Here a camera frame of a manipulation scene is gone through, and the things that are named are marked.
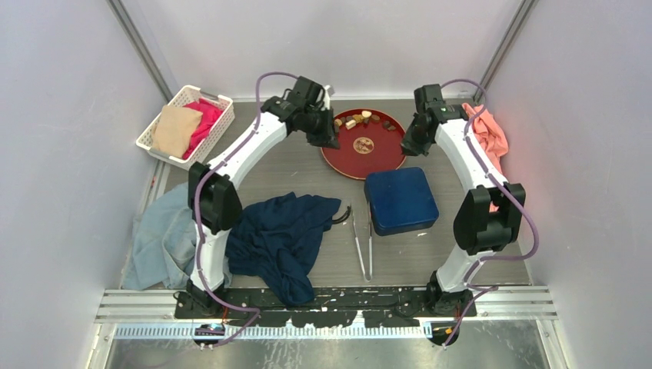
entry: dark blue cloth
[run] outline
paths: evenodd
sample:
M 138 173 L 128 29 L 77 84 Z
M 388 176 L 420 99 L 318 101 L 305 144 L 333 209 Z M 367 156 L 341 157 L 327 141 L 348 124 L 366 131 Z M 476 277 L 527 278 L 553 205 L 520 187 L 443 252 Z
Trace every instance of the dark blue cloth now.
M 287 306 L 312 301 L 308 272 L 340 203 L 291 192 L 247 206 L 226 244 L 231 273 L 260 276 Z

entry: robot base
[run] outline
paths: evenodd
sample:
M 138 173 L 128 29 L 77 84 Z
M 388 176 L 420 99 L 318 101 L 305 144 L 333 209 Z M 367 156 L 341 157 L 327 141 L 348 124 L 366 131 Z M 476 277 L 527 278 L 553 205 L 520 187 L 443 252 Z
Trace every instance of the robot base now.
M 473 293 L 469 290 L 459 292 L 445 292 L 441 290 L 437 282 L 437 271 L 434 271 L 430 277 L 430 282 L 426 285 L 426 307 L 433 315 L 438 317 L 458 317 L 462 310 L 473 299 Z M 474 317 L 477 315 L 475 304 L 473 304 L 466 316 Z
M 219 298 L 225 299 L 224 285 L 213 291 Z M 198 288 L 192 281 L 188 280 L 186 291 L 179 291 L 175 294 L 177 307 L 175 309 L 176 319 L 196 319 L 198 317 L 215 317 L 224 311 L 224 307 L 213 300 L 206 291 Z
M 430 282 L 426 285 L 426 308 L 433 315 L 439 317 L 459 317 L 464 308 L 473 299 L 473 293 L 469 290 L 459 292 L 444 292 L 437 282 L 437 271 L 434 271 L 430 277 Z M 475 304 L 472 304 L 467 311 L 466 316 L 474 317 L 477 315 Z M 453 331 L 455 323 L 432 323 L 432 337 L 428 338 L 430 342 L 441 346 L 446 342 L 448 336 Z M 455 332 L 449 345 L 454 344 L 460 335 L 461 328 Z

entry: white wall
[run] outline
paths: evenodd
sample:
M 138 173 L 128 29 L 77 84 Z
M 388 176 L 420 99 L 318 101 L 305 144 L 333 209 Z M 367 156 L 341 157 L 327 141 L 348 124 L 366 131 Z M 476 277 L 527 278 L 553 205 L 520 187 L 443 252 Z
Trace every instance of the white wall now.
M 163 100 L 103 0 L 2 0 L 0 40 L 0 367 L 81 367 Z
M 539 2 L 489 88 L 576 367 L 652 361 L 652 3 L 626 3 Z
M 415 88 L 480 79 L 515 0 L 132 0 L 125 6 L 173 90 L 193 84 L 254 96 L 256 78 L 289 71 L 335 87 L 336 98 L 412 98 Z M 288 80 L 266 81 L 262 95 Z M 447 94 L 471 95 L 465 85 Z

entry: gray floor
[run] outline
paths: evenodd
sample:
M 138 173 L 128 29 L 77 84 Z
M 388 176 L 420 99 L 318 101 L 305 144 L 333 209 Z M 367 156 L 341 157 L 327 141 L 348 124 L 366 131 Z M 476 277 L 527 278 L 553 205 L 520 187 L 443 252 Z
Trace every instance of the gray floor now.
M 414 113 L 412 100 L 335 101 L 335 113 L 352 108 L 384 111 L 406 128 Z M 215 145 L 207 160 L 225 150 L 255 117 L 254 103 L 235 104 L 236 119 Z M 457 175 L 444 152 L 433 145 L 427 157 L 408 157 L 403 168 L 421 167 L 440 210 L 434 226 L 424 231 L 387 237 L 374 236 L 374 279 L 371 285 L 424 285 L 433 270 L 440 267 L 455 244 L 453 219 L 464 198 Z M 173 168 L 166 191 L 188 180 L 188 173 Z M 358 233 L 368 234 L 367 211 L 363 182 L 346 178 L 334 171 L 321 157 L 318 148 L 311 147 L 300 132 L 272 148 L 242 182 L 238 195 L 243 205 L 264 201 L 294 191 L 297 195 L 318 194 L 341 198 L 352 203 Z M 363 258 L 367 263 L 367 242 L 362 241 Z M 520 254 L 516 244 L 508 245 L 502 254 Z M 351 222 L 338 224 L 324 234 L 321 250 L 309 278 L 316 287 L 361 286 L 358 255 L 355 250 Z M 495 261 L 487 263 L 474 281 L 478 284 L 528 284 L 523 262 Z M 260 278 L 236 276 L 233 287 L 266 287 Z

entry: tweezers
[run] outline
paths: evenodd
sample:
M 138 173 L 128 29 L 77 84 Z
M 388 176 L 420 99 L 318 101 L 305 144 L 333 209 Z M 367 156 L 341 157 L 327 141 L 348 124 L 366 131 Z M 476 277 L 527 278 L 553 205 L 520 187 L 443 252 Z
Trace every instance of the tweezers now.
M 371 208 L 369 207 L 369 203 L 367 203 L 367 209 L 369 209 L 368 217 L 369 217 L 369 278 L 367 278 L 367 272 L 364 270 L 364 261 L 362 261 L 362 251 L 360 251 L 360 239 L 358 238 L 358 230 L 355 228 L 355 215 L 354 211 L 351 212 L 351 219 L 353 221 L 353 234 L 355 236 L 355 247 L 358 249 L 358 258 L 360 259 L 360 269 L 362 270 L 362 277 L 364 278 L 365 282 L 371 282 L 371 279 L 373 278 L 374 274 L 374 262 L 372 259 L 372 251 L 373 251 L 373 243 L 371 241 L 371 233 L 372 228 L 371 228 Z

